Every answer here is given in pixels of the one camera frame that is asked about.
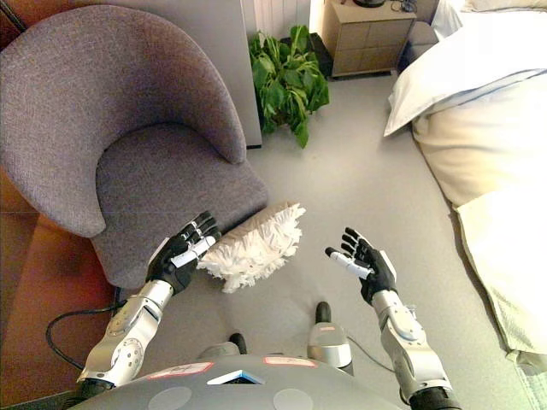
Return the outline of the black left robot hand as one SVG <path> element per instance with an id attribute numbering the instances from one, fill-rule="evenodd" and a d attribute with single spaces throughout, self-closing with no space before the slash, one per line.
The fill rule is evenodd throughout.
<path id="1" fill-rule="evenodd" d="M 213 215 L 200 213 L 159 245 L 150 258 L 145 282 L 160 280 L 173 288 L 173 295 L 180 293 L 191 282 L 197 263 L 220 238 Z"/>

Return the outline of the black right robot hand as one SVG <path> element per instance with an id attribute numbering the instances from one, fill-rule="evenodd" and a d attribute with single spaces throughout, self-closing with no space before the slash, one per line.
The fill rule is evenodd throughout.
<path id="1" fill-rule="evenodd" d="M 361 283 L 363 300 L 371 305 L 376 293 L 397 291 L 397 274 L 384 251 L 376 249 L 361 233 L 346 227 L 342 250 L 327 247 L 325 253 L 343 269 L 356 275 Z"/>

